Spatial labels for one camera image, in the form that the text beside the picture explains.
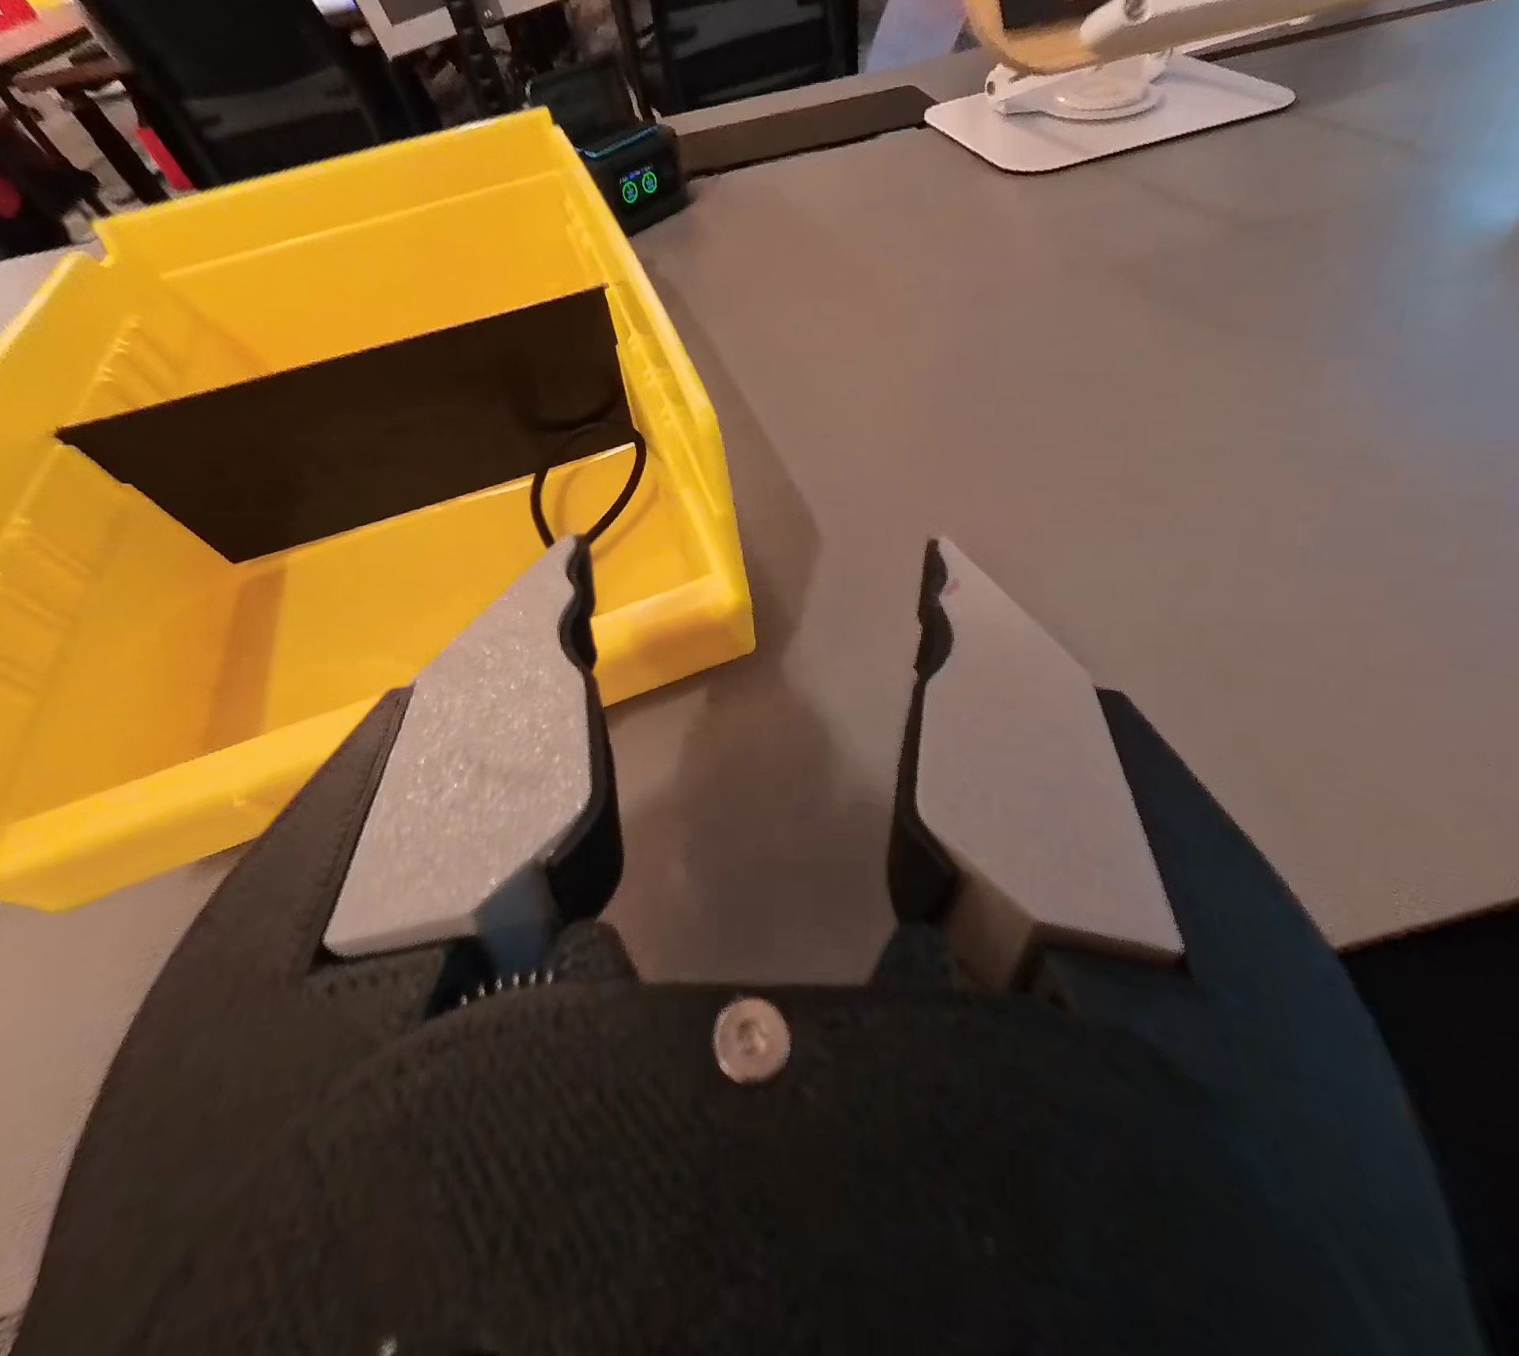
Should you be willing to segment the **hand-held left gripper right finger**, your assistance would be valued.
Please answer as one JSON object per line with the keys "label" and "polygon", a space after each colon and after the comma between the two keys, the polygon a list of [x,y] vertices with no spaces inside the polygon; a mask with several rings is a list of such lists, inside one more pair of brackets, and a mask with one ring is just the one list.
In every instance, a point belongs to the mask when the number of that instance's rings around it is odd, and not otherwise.
{"label": "hand-held left gripper right finger", "polygon": [[969,983],[1050,954],[1183,970],[1185,943],[1088,667],[952,541],[923,551],[886,887]]}

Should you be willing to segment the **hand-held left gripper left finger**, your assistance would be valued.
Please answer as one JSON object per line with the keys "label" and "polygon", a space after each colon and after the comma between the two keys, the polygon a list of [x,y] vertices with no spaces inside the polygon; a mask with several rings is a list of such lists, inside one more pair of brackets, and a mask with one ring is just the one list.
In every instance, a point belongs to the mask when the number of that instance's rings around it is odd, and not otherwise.
{"label": "hand-held left gripper left finger", "polygon": [[469,940],[545,958],[619,882],[587,542],[565,535],[409,684],[324,935],[341,960]]}

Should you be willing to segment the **yellow plastic bin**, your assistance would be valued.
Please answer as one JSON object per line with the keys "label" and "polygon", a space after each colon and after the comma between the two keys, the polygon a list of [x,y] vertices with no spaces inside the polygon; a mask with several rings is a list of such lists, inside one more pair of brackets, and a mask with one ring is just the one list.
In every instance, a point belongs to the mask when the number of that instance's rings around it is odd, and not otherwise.
{"label": "yellow plastic bin", "polygon": [[[1,891],[63,911],[256,840],[566,534],[599,701],[753,651],[716,417],[544,110],[117,215],[2,336]],[[246,563],[55,430],[606,289],[639,447]]]}

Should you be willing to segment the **black bin divider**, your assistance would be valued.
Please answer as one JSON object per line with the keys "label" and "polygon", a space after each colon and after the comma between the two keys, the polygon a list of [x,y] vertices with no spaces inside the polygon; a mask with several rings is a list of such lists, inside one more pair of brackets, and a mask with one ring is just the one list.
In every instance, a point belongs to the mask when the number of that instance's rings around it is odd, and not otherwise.
{"label": "black bin divider", "polygon": [[639,447],[602,286],[55,430],[246,563]]}

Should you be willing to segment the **black charger with green display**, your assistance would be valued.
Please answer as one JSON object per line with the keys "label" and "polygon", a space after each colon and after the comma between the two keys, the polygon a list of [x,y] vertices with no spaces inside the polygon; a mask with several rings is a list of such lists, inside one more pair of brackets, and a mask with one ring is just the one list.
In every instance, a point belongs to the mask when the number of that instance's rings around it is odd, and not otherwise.
{"label": "black charger with green display", "polygon": [[677,136],[642,122],[577,147],[592,182],[623,232],[633,238],[689,206]]}

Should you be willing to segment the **wooden table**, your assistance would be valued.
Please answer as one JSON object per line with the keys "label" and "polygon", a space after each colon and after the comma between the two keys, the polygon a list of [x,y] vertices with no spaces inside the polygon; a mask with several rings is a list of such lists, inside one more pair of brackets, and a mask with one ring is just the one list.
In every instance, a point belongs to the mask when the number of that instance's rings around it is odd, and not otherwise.
{"label": "wooden table", "polygon": [[109,214],[92,174],[96,162],[142,207],[168,199],[162,174],[131,128],[119,126],[101,103],[101,95],[119,95],[129,102],[129,78],[125,64],[117,64],[97,41],[77,4],[51,7],[31,21],[2,29],[2,111],[50,162],[73,168],[71,155],[85,155],[79,168],[92,185],[85,199],[90,214]]}

